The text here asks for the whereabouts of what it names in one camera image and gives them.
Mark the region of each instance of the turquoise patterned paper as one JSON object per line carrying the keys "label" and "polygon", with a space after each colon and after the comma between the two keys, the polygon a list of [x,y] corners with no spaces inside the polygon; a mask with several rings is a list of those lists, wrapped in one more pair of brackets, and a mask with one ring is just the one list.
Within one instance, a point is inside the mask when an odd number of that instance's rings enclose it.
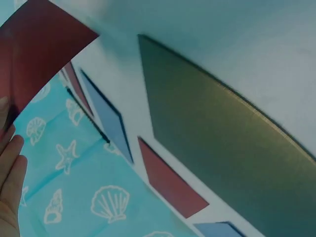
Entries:
{"label": "turquoise patterned paper", "polygon": [[106,144],[58,75],[15,126],[29,160],[19,209],[23,237],[196,236]]}

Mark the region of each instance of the blue rectangle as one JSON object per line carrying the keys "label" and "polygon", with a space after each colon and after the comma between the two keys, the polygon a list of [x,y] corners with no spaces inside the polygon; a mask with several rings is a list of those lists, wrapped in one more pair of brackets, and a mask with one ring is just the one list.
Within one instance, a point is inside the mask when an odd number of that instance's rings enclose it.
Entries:
{"label": "blue rectangle", "polygon": [[200,223],[194,224],[194,226],[205,237],[243,237],[243,235],[237,231],[231,224],[220,223]]}
{"label": "blue rectangle", "polygon": [[102,92],[96,87],[83,70],[80,70],[80,73],[87,92],[89,93],[92,103],[99,115],[100,121],[105,130],[104,132],[108,138],[114,142],[125,158],[133,163],[133,158],[130,152],[120,112],[102,94]]}

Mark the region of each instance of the paper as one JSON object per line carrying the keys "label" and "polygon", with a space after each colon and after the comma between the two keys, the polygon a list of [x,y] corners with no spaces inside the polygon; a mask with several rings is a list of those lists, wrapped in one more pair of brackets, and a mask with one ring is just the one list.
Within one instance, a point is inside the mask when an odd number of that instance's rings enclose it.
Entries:
{"label": "paper", "polygon": [[48,0],[29,0],[0,27],[0,97],[16,106],[10,123],[97,34]]}

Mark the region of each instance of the seashell print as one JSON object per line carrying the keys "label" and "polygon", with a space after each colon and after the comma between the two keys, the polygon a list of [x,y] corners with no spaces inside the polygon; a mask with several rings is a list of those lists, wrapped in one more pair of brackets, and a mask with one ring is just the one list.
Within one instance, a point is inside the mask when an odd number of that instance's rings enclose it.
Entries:
{"label": "seashell print", "polygon": [[71,99],[66,100],[66,107],[70,120],[75,126],[78,126],[84,115],[84,112],[82,111],[80,106]]}
{"label": "seashell print", "polygon": [[36,103],[44,99],[50,92],[50,83],[48,82],[31,100],[31,103]]}
{"label": "seashell print", "polygon": [[148,234],[144,237],[174,237],[172,234],[169,232],[160,232],[160,231],[155,231],[152,232],[151,234]]}
{"label": "seashell print", "polygon": [[61,222],[63,209],[62,190],[58,189],[45,210],[44,223],[54,224]]}
{"label": "seashell print", "polygon": [[19,9],[27,0],[14,0],[14,9]]}
{"label": "seashell print", "polygon": [[25,194],[29,191],[29,186],[26,186],[22,189],[22,195],[21,195],[21,200],[20,200],[20,205],[21,206],[27,206],[25,202]]}
{"label": "seashell print", "polygon": [[104,144],[103,148],[112,154],[115,154],[117,156],[122,156],[122,153],[119,151],[116,145],[114,145],[112,142]]}
{"label": "seashell print", "polygon": [[26,127],[26,135],[30,138],[32,146],[40,141],[46,127],[46,122],[39,117],[32,119]]}
{"label": "seashell print", "polygon": [[125,211],[129,201],[129,193],[118,186],[103,186],[95,192],[92,199],[91,212],[108,219],[108,223],[125,220]]}
{"label": "seashell print", "polygon": [[63,169],[65,174],[70,174],[70,168],[74,159],[79,158],[79,156],[76,155],[76,145],[76,140],[73,140],[70,146],[66,149],[60,144],[56,145],[56,149],[61,156],[61,160],[55,166],[57,170]]}

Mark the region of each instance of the dark red card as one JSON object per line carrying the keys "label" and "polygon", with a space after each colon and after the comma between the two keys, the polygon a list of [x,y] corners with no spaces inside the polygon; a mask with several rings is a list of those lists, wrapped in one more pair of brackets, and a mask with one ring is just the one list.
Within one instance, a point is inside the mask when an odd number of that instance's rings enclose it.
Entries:
{"label": "dark red card", "polygon": [[143,139],[138,138],[150,184],[185,218],[209,205]]}
{"label": "dark red card", "polygon": [[9,96],[19,114],[66,63],[97,37],[50,1],[28,0],[0,27],[0,97]]}
{"label": "dark red card", "polygon": [[86,107],[86,109],[89,110],[89,112],[91,113],[91,115],[93,115],[93,112],[89,106],[89,103],[84,95],[84,92],[82,90],[82,87],[80,85],[80,82],[78,80],[78,77],[76,75],[76,72],[74,70],[74,67],[72,65],[71,62],[67,63],[64,67],[65,72],[75,90],[75,93],[77,94],[77,96],[80,98],[81,102],[84,104],[84,106]]}

